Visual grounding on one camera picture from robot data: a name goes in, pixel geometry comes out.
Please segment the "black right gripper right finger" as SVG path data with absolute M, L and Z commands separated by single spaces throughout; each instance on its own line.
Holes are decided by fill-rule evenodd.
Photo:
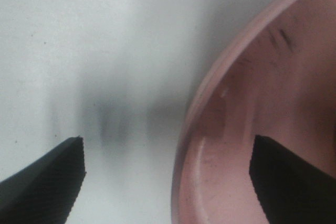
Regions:
M 256 135 L 249 175 L 269 223 L 335 223 L 335 178 Z

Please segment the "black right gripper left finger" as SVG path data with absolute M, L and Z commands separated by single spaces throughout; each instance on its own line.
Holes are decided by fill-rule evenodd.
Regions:
M 85 175 L 83 138 L 68 138 L 1 182 L 1 223 L 65 223 Z

